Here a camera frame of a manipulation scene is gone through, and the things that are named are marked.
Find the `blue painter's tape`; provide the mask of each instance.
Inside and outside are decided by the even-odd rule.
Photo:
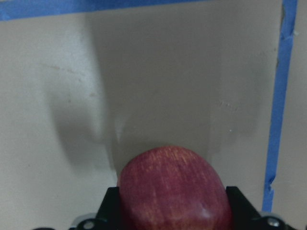
[[[0,21],[200,0],[2,0]]]
[[[283,0],[283,22],[279,39],[278,66],[275,75],[270,137],[262,203],[262,211],[266,212],[271,212],[273,205],[274,190],[272,189],[272,182],[274,181],[277,172],[279,145],[283,125],[283,110],[293,46],[296,8],[297,0]]]

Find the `apple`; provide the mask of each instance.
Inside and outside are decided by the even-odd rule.
[[[118,178],[125,230],[231,230],[223,184],[201,156],[177,146],[132,159]]]

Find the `scuff mark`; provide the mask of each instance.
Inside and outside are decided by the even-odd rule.
[[[45,66],[45,67],[48,67],[48,68],[51,68],[51,69],[55,69],[55,70],[61,70],[61,71],[64,71],[64,72],[67,72],[67,73],[71,73],[71,74],[78,74],[78,75],[82,75],[82,76],[85,76],[84,73],[82,72],[79,72],[79,71],[74,71],[72,69],[66,69],[66,68],[61,68],[59,66],[56,66],[56,65],[48,65],[48,64],[45,64],[45,63],[40,63],[42,66]]]

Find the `metal screw head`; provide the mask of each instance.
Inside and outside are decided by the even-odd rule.
[[[268,218],[268,224],[273,226],[273,227],[279,227],[280,226],[280,222],[278,219],[275,219],[275,218]]]
[[[86,230],[92,229],[95,226],[94,222],[92,221],[87,221],[85,222],[85,224],[83,225],[83,228]]]

